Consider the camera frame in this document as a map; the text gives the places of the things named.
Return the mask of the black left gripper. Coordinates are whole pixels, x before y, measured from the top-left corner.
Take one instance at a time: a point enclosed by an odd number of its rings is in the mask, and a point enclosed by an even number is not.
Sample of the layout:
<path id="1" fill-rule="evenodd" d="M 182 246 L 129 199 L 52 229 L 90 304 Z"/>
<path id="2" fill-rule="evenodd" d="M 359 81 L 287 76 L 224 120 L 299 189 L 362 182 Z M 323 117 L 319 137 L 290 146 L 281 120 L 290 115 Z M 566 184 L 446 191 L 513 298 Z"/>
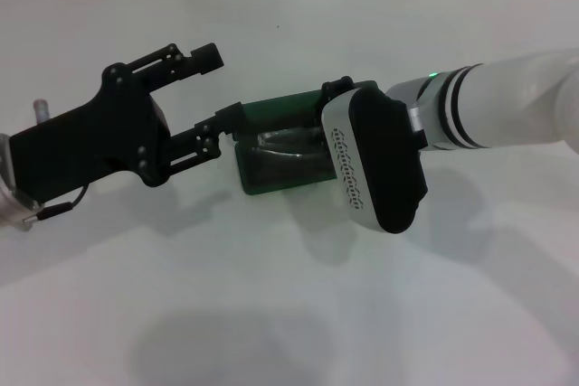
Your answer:
<path id="1" fill-rule="evenodd" d="M 49 202 L 116 172 L 128 171 L 150 187 L 168 176 L 221 156 L 219 136 L 245 124 L 241 102 L 166 141 L 166 165 L 158 157 L 169 130 L 150 93 L 223 66 L 211 42 L 183 54 L 171 43 L 128 65 L 103 71 L 99 92 L 86 104 L 11 136 L 17 188 Z"/>

